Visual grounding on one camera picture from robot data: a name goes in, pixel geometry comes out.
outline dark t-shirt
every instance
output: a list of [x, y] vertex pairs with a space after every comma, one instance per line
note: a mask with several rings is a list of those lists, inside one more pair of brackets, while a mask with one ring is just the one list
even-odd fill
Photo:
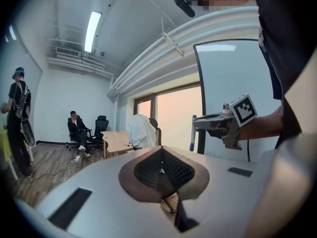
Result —
[[283, 130], [277, 146], [301, 132], [298, 121], [284, 99], [304, 70], [316, 44], [314, 0], [256, 0], [263, 38], [259, 41], [272, 79], [273, 97], [284, 103]]
[[[24, 81], [19, 80], [19, 83], [21, 84], [22, 90], [25, 91], [26, 88], [26, 83]], [[19, 104], [20, 100], [20, 95], [21, 95], [21, 89], [18, 86], [16, 82], [14, 82], [11, 87], [10, 87], [10, 92], [9, 92], [9, 98], [14, 99], [17, 104]], [[9, 113], [9, 120], [12, 118], [17, 118], [15, 115], [15, 110], [13, 107], [11, 107], [11, 111]]]

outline black suit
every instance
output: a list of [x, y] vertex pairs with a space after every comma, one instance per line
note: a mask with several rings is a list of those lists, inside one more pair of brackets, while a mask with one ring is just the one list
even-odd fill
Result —
[[84, 125], [83, 120], [79, 117], [77, 117], [76, 123], [72, 122], [72, 120], [69, 119], [67, 123], [68, 130], [70, 133], [74, 134], [75, 141], [80, 143], [86, 148], [85, 152], [89, 153], [89, 147], [87, 145], [87, 132], [86, 132], [88, 128]]

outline wooden floor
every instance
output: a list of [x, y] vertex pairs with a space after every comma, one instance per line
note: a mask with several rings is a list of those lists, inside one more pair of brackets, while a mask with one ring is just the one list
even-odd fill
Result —
[[[18, 181], [13, 179], [11, 171], [7, 169], [4, 172], [8, 187], [12, 196], [21, 199], [32, 207], [35, 207], [52, 189], [61, 184], [61, 179], [68, 174], [68, 170], [64, 170], [55, 175], [58, 171], [65, 169], [65, 163], [76, 157], [75, 149], [68, 151], [65, 145], [47, 145], [38, 144], [32, 148], [34, 162], [32, 163], [33, 177], [23, 178], [16, 166], [14, 166], [19, 177]], [[70, 175], [69, 178], [97, 161], [104, 160], [104, 153], [97, 149], [91, 157], [87, 158], [82, 155], [79, 163], [69, 163]], [[43, 176], [43, 174], [53, 174], [55, 176]], [[175, 209], [177, 206], [178, 196], [172, 195], [168, 198], [169, 203]], [[174, 222], [175, 214], [171, 214], [168, 206], [162, 201], [162, 210], [167, 217]]]

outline black pants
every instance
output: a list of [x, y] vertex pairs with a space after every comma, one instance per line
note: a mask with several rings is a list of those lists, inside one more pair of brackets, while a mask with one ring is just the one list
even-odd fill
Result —
[[10, 116], [8, 120], [8, 139], [12, 155], [24, 176], [28, 175], [28, 167], [31, 165], [30, 155], [24, 144], [24, 137], [20, 131], [20, 119]]
[[75, 141], [86, 148], [86, 153], [90, 152], [89, 147], [87, 145], [87, 132], [85, 130], [75, 133]]

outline yellow tablecloth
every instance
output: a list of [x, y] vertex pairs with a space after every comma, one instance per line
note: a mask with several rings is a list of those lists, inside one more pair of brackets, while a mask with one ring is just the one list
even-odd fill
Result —
[[8, 139], [8, 131], [4, 128], [0, 128], [0, 151], [4, 153], [4, 161], [8, 162], [11, 153], [11, 147]]

